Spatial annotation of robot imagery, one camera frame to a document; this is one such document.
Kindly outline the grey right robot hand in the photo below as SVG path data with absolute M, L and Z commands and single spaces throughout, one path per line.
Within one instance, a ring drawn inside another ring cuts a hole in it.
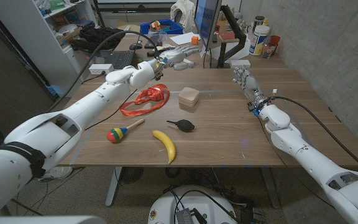
M 250 74 L 250 71 L 236 67 L 233 81 L 241 86 L 245 96 L 250 100 L 247 104 L 249 111 L 259 113 L 268 99 L 264 96 L 260 85 Z

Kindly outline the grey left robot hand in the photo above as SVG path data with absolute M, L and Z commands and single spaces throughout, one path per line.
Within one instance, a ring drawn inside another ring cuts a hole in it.
M 198 62 L 190 61 L 187 56 L 198 53 L 199 49 L 192 46 L 176 47 L 172 50 L 162 52 L 159 57 L 164 63 L 164 68 L 173 67 L 174 70 L 184 70 L 195 67 Z

